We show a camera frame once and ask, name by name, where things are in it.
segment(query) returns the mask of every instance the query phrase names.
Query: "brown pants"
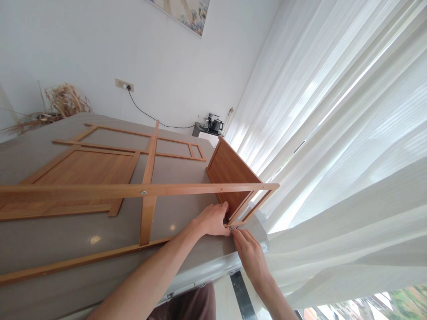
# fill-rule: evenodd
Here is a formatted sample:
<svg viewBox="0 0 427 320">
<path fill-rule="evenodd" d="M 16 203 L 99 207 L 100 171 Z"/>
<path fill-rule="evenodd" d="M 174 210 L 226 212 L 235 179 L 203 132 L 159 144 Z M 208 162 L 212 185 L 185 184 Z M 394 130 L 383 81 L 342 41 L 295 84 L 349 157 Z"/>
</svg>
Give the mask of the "brown pants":
<svg viewBox="0 0 427 320">
<path fill-rule="evenodd" d="M 215 320 L 215 291 L 212 282 L 173 298 L 153 310 L 148 320 Z"/>
</svg>

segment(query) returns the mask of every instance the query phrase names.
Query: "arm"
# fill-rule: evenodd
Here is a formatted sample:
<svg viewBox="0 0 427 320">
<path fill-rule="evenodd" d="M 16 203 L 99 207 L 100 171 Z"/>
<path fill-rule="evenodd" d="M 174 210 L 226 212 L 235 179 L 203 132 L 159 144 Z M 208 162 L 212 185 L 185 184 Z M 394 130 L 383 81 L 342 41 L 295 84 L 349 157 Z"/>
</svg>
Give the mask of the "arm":
<svg viewBox="0 0 427 320">
<path fill-rule="evenodd" d="M 227 209 L 227 202 L 208 206 L 184 230 L 141 264 L 88 319 L 147 319 L 196 242 L 205 234 L 230 234 L 222 224 Z"/>
<path fill-rule="evenodd" d="M 248 230 L 233 229 L 234 243 L 249 280 L 274 320 L 298 320 L 273 276 L 260 243 Z"/>
</svg>

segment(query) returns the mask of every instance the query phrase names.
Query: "person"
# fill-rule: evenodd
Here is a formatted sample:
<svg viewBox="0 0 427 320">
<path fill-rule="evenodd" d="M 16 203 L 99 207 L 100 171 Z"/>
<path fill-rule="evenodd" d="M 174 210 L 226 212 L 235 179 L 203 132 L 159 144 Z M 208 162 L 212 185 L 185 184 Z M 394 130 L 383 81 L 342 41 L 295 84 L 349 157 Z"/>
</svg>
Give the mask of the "person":
<svg viewBox="0 0 427 320">
<path fill-rule="evenodd" d="M 141 264 L 88 319 L 215 319 L 212 283 L 155 308 L 193 246 L 204 235 L 229 236 L 228 203 L 209 205 L 180 233 Z M 268 271 L 260 243 L 248 230 L 233 229 L 234 242 L 249 280 L 274 320 L 297 320 Z"/>
</svg>

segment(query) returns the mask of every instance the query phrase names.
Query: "sheer curtain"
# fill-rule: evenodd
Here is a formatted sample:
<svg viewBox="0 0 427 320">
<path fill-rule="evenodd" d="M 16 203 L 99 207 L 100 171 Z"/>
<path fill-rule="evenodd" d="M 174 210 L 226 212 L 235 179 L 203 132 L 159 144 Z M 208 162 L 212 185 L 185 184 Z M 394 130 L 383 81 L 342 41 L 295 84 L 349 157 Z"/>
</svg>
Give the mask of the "sheer curtain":
<svg viewBox="0 0 427 320">
<path fill-rule="evenodd" d="M 427 282 L 426 5 L 278 12 L 226 139 L 281 185 L 261 210 L 294 308 Z"/>
</svg>

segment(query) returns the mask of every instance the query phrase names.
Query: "kettle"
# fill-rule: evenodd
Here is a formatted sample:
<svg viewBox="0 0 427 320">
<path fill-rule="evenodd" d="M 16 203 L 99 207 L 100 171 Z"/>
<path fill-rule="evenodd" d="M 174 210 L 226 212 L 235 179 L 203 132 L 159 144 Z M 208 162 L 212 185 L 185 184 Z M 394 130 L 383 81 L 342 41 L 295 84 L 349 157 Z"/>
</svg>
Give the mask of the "kettle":
<svg viewBox="0 0 427 320">
<path fill-rule="evenodd" d="M 224 123 L 221 120 L 215 119 L 214 121 L 212 121 L 210 128 L 213 131 L 219 131 L 222 130 L 222 127 L 224 126 Z"/>
</svg>

